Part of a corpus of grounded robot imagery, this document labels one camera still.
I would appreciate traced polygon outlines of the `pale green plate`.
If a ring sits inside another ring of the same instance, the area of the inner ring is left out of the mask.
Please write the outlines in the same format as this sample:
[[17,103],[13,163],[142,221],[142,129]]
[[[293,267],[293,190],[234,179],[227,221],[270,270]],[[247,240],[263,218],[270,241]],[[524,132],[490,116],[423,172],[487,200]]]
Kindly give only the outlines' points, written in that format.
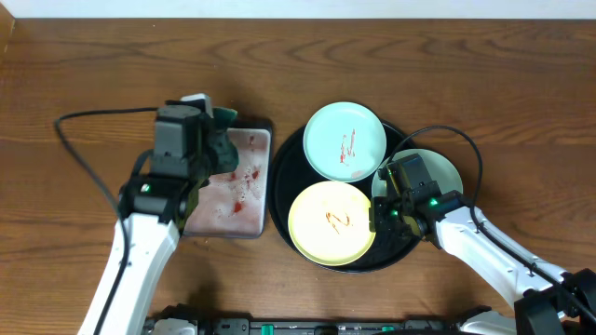
[[[464,192],[462,179],[456,167],[443,155],[426,149],[407,149],[397,152],[392,161],[404,158],[412,154],[419,154],[424,160],[430,177],[438,182],[443,194],[456,190]],[[386,196],[386,181],[382,181],[375,172],[372,178],[372,197]]]

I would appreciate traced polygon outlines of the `yellow plate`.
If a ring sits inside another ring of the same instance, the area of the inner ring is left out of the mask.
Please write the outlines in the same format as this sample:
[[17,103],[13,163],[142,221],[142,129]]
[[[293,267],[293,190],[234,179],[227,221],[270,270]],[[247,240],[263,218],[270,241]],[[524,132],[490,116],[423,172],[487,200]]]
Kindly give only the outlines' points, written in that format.
[[370,199],[357,187],[321,181],[294,199],[288,215],[291,241],[307,259],[343,266],[360,259],[373,245]]

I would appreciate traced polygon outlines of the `green scrubbing sponge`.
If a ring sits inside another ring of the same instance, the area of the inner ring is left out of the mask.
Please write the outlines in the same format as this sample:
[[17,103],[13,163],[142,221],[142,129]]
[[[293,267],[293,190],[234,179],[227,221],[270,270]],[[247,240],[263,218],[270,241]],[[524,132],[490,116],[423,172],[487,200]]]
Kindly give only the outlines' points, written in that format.
[[225,132],[237,119],[237,111],[224,107],[214,107],[212,109],[214,127],[217,132]]

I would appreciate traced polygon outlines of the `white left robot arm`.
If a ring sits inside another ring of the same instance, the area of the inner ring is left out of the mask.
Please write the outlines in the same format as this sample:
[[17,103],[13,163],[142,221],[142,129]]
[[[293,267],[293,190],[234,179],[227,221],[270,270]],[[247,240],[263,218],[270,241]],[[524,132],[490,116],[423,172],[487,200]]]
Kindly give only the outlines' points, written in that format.
[[111,253],[80,333],[141,333],[199,189],[210,176],[237,168],[238,151],[227,135],[236,118],[206,94],[157,109],[155,145],[139,154],[120,188]]

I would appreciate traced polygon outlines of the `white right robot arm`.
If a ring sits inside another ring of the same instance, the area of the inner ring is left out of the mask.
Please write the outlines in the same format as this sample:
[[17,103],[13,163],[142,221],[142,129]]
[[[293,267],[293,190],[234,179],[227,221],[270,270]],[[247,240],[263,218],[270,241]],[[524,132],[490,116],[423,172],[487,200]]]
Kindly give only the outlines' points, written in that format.
[[454,323],[459,334],[592,334],[595,274],[574,274],[536,256],[494,226],[458,191],[426,187],[371,200],[371,227],[426,240],[456,257],[513,309],[481,308]]

